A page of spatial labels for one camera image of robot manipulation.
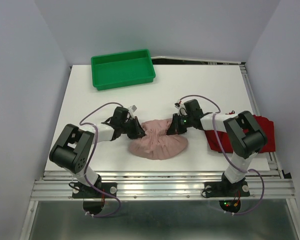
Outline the pink skirt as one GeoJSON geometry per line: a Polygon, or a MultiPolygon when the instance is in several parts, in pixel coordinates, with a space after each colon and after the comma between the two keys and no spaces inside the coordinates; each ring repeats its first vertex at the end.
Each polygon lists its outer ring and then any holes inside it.
{"type": "Polygon", "coordinates": [[[143,122],[145,136],[133,140],[128,150],[131,154],[149,160],[167,160],[188,147],[188,139],[181,135],[167,135],[172,119],[155,119],[143,122]]]}

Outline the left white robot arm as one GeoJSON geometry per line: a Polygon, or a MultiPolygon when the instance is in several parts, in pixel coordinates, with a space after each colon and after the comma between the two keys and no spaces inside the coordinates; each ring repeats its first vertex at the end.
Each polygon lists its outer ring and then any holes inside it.
{"type": "Polygon", "coordinates": [[[79,126],[67,124],[49,153],[49,160],[68,171],[77,181],[69,183],[74,199],[116,197],[117,183],[102,183],[102,177],[89,164],[100,142],[127,135],[131,140],[144,137],[145,131],[134,116],[135,106],[117,106],[113,115],[99,124],[82,120],[79,126]]]}

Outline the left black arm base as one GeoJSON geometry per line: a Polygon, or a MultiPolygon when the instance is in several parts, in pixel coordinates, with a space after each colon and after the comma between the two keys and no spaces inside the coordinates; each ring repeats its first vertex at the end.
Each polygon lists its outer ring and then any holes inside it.
{"type": "Polygon", "coordinates": [[[105,209],[106,199],[117,197],[117,183],[97,183],[94,187],[86,186],[80,182],[71,181],[68,186],[72,189],[72,198],[83,200],[82,208],[86,215],[101,218],[111,215],[111,213],[101,212],[105,209]]]}

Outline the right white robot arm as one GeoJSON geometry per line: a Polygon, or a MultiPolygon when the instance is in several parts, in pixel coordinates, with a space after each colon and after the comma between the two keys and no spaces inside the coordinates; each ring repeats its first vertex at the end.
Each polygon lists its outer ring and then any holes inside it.
{"type": "Polygon", "coordinates": [[[179,101],[175,106],[178,112],[172,116],[168,135],[184,134],[188,128],[213,131],[216,137],[221,132],[228,136],[232,147],[232,156],[226,158],[228,167],[221,180],[205,182],[201,195],[204,198],[250,196],[246,174],[251,161],[268,142],[266,133],[251,112],[233,115],[203,112],[196,99],[179,101]]]}

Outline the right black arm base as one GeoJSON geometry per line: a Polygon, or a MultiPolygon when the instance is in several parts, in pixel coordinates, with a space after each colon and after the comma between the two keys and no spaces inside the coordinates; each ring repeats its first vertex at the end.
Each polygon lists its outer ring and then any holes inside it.
{"type": "Polygon", "coordinates": [[[201,196],[205,199],[221,198],[220,208],[225,212],[237,214],[241,209],[241,197],[249,197],[250,189],[245,178],[239,182],[230,183],[223,174],[221,181],[205,182],[201,196]]]}

